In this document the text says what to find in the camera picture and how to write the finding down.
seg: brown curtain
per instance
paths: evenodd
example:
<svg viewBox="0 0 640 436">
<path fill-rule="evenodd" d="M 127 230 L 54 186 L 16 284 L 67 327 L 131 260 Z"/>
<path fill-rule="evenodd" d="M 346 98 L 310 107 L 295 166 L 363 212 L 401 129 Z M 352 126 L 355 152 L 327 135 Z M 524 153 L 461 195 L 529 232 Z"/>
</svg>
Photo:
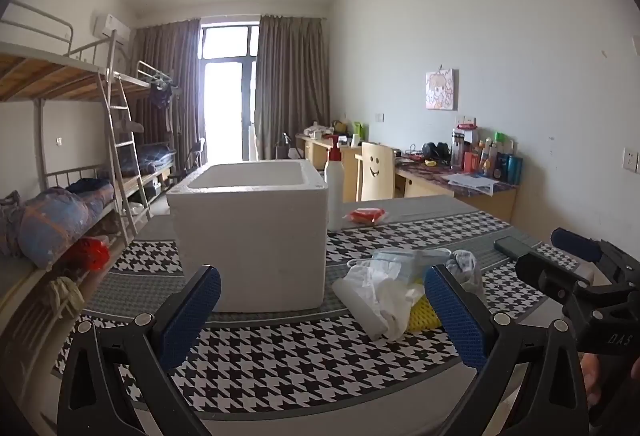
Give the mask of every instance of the brown curtain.
<svg viewBox="0 0 640 436">
<path fill-rule="evenodd" d="M 198 83 L 199 39 L 199 19 L 141 28 L 134 38 L 132 69 L 135 70 L 138 60 L 142 60 L 171 75 L 182 90 L 179 98 L 174 97 L 172 109 L 178 171 L 184 166 L 193 143 L 204 137 L 204 96 Z M 145 128 L 136 139 L 139 143 L 168 142 L 171 139 L 163 110 L 156 108 L 148 98 L 137 100 L 133 107 L 134 120 Z M 205 152 L 203 156 L 203 162 L 206 162 Z"/>
<path fill-rule="evenodd" d="M 258 159 L 274 158 L 286 132 L 315 120 L 329 125 L 329 88 L 322 20 L 263 16 L 256 64 L 255 136 Z"/>
</svg>

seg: glass door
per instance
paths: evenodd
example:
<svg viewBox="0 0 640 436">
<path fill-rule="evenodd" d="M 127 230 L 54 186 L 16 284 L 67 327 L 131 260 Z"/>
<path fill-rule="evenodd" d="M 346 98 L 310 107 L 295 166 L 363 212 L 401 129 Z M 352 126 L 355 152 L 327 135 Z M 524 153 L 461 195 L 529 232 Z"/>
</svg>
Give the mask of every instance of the glass door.
<svg viewBox="0 0 640 436">
<path fill-rule="evenodd" d="M 203 27 L 200 83 L 204 87 L 207 159 L 233 163 L 250 158 L 255 109 L 257 23 Z"/>
</svg>

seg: power socket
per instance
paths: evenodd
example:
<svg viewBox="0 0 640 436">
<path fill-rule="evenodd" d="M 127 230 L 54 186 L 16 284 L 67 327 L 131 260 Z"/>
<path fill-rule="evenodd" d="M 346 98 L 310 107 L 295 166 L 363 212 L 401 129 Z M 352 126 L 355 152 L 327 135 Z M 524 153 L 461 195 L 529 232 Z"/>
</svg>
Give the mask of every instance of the power socket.
<svg viewBox="0 0 640 436">
<path fill-rule="evenodd" d="M 625 147 L 622 155 L 622 168 L 631 172 L 636 172 L 638 168 L 638 151 Z"/>
</svg>

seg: screw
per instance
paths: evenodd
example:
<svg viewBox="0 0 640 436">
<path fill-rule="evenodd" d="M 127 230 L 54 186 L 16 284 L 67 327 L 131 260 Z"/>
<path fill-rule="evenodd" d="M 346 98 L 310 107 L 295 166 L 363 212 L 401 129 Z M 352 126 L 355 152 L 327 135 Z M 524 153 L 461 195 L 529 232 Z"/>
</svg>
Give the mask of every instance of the screw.
<svg viewBox="0 0 640 436">
<path fill-rule="evenodd" d="M 89 321 L 81 322 L 78 326 L 78 333 L 87 333 L 87 331 L 91 329 L 91 326 L 93 326 L 93 324 L 91 324 Z"/>
<path fill-rule="evenodd" d="M 137 326 L 146 326 L 151 322 L 152 318 L 153 317 L 149 313 L 141 313 L 135 318 L 134 322 Z"/>
<path fill-rule="evenodd" d="M 500 324 L 500 326 L 507 326 L 511 323 L 511 317 L 506 313 L 497 313 L 494 315 L 494 321 Z"/>
<path fill-rule="evenodd" d="M 556 330 L 564 333 L 565 331 L 567 331 L 569 329 L 569 326 L 566 325 L 566 322 L 564 322 L 563 320 L 558 319 L 556 322 L 554 322 L 554 327 L 556 328 Z"/>
</svg>

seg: yellow sponge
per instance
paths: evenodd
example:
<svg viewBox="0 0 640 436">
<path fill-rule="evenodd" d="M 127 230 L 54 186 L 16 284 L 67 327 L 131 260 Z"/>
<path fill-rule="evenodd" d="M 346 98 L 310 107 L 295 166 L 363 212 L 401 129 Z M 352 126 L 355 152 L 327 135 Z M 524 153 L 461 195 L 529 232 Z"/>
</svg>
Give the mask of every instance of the yellow sponge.
<svg viewBox="0 0 640 436">
<path fill-rule="evenodd" d="M 436 315 L 436 312 L 427 301 L 427 298 L 423 295 L 420 300 L 411 308 L 411 314 L 409 315 L 409 325 L 407 326 L 408 332 L 418 332 L 424 330 L 434 330 L 442 326 L 440 319 Z"/>
</svg>

